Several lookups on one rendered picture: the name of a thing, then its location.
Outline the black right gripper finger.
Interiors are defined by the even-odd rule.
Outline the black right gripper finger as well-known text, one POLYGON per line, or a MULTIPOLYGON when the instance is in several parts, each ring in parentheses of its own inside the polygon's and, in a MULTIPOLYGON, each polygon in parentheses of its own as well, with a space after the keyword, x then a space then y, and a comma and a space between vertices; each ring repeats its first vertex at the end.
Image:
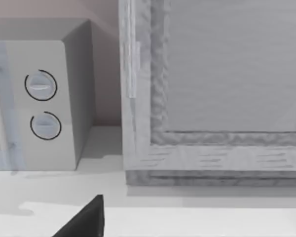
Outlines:
POLYGON ((104 237, 104 196, 96 195, 52 237, 104 237))

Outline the grey wooden cabinet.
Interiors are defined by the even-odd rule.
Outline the grey wooden cabinet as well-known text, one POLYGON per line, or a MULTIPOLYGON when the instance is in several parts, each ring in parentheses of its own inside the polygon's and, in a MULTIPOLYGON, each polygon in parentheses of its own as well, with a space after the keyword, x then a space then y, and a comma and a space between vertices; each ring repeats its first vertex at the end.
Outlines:
POLYGON ((296 132, 166 127, 171 2, 118 3, 126 183, 296 187, 296 132))

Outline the pale round microwave knob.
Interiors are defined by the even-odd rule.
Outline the pale round microwave knob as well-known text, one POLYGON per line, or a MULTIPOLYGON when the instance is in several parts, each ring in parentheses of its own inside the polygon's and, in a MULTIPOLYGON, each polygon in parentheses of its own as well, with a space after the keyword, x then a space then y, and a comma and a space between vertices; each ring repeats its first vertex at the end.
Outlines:
POLYGON ((52 99, 58 90, 56 79, 50 72, 45 70, 38 70, 26 75, 24 87, 27 94, 37 101, 52 99))
POLYGON ((44 111, 41 114, 31 117, 30 129, 37 138, 44 141, 51 141, 60 135, 62 124, 56 115, 44 111))

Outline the pale microwave oven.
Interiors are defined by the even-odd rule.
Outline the pale microwave oven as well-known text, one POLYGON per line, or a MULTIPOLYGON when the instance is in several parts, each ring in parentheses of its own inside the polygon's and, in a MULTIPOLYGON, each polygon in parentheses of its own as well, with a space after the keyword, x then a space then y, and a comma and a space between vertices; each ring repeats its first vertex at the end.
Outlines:
POLYGON ((94 119, 94 74, 91 24, 82 18, 0 18, 12 77, 25 167, 22 170, 75 170, 94 119), (26 75, 50 72, 57 81, 48 101, 31 98, 26 75), (32 116, 53 113, 62 124, 51 141, 30 129, 32 116))

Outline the glass microwave door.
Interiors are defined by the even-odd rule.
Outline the glass microwave door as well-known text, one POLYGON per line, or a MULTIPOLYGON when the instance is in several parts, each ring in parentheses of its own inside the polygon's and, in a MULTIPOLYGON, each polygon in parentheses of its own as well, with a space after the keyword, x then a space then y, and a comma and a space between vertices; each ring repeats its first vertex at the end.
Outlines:
POLYGON ((0 41, 0 171, 25 167, 6 44, 0 41))

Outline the grey cabinet door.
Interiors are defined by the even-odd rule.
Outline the grey cabinet door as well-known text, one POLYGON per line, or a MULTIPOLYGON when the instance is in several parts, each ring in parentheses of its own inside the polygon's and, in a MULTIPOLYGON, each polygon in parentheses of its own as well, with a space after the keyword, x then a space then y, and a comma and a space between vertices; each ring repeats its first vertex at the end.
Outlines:
POLYGON ((296 146, 296 0, 151 0, 151 142, 296 146))

